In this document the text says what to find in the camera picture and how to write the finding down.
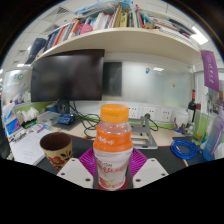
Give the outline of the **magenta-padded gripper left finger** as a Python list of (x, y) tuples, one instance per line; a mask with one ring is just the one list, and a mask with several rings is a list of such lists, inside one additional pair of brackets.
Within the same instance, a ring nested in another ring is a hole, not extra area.
[(92, 189), (96, 175), (96, 161), (93, 149), (79, 158), (71, 158), (58, 172), (58, 176), (78, 186)]

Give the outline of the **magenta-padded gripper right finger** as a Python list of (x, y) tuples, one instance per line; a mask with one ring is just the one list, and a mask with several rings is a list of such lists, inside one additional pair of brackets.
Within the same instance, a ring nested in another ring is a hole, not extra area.
[(147, 158), (139, 150), (133, 149), (128, 170), (129, 185), (141, 188), (166, 176), (168, 172), (156, 158)]

